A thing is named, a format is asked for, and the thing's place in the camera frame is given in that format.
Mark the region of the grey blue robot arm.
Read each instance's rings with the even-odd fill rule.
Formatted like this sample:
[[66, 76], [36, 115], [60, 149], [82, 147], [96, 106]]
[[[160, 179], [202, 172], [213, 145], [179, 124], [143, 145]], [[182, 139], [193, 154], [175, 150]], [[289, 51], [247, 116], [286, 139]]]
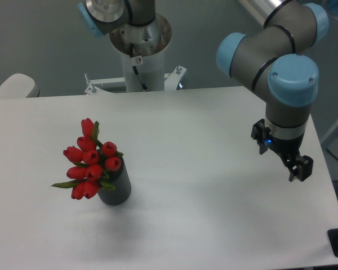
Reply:
[[[304, 181], [313, 160], [299, 148], [318, 93], [319, 70], [303, 50], [327, 34], [327, 13], [320, 5], [297, 1], [242, 1], [242, 6], [263, 29], [253, 37], [229, 34], [217, 49], [216, 64], [266, 104], [265, 118], [251, 132], [260, 153], [272, 150], [290, 180]], [[93, 35], [109, 35], [121, 54], [128, 92], [168, 88], [163, 54], [172, 31], [154, 1], [82, 1], [78, 10]]]

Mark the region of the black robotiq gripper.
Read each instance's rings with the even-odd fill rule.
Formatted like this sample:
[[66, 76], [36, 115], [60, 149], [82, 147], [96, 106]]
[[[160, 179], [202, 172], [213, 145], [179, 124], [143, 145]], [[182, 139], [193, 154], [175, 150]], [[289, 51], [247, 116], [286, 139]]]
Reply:
[[304, 135], [294, 139], [279, 139], [270, 135], [271, 128], [265, 125], [265, 120], [260, 119], [256, 122], [251, 131], [251, 138], [259, 146], [259, 154], [262, 155], [271, 149], [281, 157], [284, 166], [289, 170], [288, 180], [293, 182], [298, 180], [305, 181], [312, 174], [313, 159], [310, 156], [301, 156], [299, 148]]

